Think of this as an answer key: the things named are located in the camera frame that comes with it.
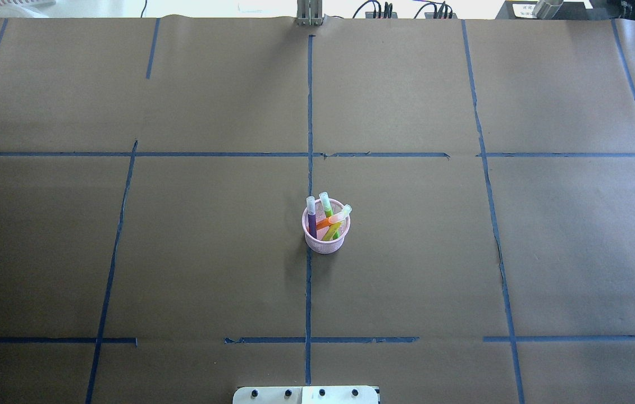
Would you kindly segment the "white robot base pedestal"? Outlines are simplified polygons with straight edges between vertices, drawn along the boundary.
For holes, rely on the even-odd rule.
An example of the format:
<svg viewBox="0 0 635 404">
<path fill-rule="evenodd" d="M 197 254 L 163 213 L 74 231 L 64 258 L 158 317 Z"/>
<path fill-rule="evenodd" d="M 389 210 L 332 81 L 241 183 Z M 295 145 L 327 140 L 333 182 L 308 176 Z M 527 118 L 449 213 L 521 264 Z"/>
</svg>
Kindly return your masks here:
<svg viewBox="0 0 635 404">
<path fill-rule="evenodd" d="M 364 384 L 242 387 L 232 403 L 380 403 L 378 388 Z"/>
</svg>

